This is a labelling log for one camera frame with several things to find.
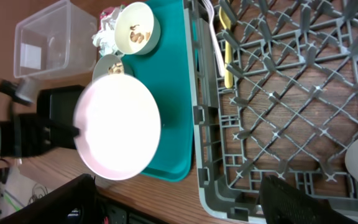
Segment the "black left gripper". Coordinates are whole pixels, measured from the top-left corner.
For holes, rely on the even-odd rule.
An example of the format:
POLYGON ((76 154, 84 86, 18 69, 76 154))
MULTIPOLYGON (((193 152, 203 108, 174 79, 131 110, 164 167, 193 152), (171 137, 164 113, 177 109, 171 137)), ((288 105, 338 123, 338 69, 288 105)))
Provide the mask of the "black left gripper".
POLYGON ((20 114, 0 122, 0 157, 34 157, 52 146, 75 146, 80 130, 72 125, 43 118, 36 114, 20 114))

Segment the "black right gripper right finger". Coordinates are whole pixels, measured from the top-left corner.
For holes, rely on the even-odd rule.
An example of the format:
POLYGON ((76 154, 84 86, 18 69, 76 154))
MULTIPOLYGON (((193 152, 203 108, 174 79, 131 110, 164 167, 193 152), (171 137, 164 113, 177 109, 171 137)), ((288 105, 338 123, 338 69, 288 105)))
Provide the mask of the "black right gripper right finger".
POLYGON ((274 175, 262 179, 259 203, 267 224, 355 223, 274 175))

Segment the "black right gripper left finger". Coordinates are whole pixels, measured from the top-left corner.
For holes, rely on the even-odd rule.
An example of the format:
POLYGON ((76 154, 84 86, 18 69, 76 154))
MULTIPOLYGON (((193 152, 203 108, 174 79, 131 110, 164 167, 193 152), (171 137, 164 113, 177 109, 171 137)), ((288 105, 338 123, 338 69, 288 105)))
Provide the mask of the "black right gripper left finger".
POLYGON ((89 174, 81 174, 0 223, 65 223, 76 208, 80 210, 80 223, 97 222, 96 185, 89 174))

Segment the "white round plate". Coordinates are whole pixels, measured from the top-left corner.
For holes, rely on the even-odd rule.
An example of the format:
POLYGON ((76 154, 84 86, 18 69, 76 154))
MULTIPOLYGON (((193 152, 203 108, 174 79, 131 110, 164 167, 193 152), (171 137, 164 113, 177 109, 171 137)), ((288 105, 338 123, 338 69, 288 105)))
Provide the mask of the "white round plate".
POLYGON ((104 75, 81 93, 73 114, 76 149, 88 168, 109 180, 140 174, 152 161, 162 122, 149 89, 129 75, 104 75))

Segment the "white plastic fork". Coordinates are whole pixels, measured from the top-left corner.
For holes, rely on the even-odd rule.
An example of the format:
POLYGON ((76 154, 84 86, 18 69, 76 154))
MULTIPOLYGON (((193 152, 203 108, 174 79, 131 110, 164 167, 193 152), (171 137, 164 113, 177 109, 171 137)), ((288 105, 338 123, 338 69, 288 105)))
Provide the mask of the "white plastic fork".
POLYGON ((214 16, 215 16, 214 7, 210 0, 201 0, 201 1, 206 9, 207 14, 208 14, 209 30, 210 30, 210 34, 211 34, 211 40, 213 43, 213 47, 214 47, 214 53, 215 53, 215 57, 216 57, 216 63, 218 66, 219 74, 221 77, 224 77, 225 67, 224 67, 223 56, 222 56, 221 50, 219 48, 219 43, 218 43, 215 29, 214 29, 214 16))

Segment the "yellow plastic utensil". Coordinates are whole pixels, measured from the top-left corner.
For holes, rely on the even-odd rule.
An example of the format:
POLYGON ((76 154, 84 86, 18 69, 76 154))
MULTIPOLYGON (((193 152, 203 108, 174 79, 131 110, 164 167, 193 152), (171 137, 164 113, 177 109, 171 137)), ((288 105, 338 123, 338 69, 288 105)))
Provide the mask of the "yellow plastic utensil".
MULTIPOLYGON (((219 8, 219 20, 225 29, 231 30, 231 20, 228 18, 224 10, 219 8)), ((226 68, 232 62, 232 47, 228 41, 225 41, 225 57, 224 57, 224 84, 227 89, 234 86, 233 74, 226 68)))

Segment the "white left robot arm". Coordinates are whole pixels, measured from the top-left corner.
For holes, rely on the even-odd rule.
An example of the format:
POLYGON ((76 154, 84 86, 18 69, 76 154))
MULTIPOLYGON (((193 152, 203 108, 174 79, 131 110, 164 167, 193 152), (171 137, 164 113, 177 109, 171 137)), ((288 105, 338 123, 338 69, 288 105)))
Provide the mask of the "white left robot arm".
POLYGON ((39 116, 35 113, 14 114, 0 121, 0 158, 41 156, 58 147, 52 133, 58 131, 62 139, 74 139, 80 130, 74 126, 39 116))

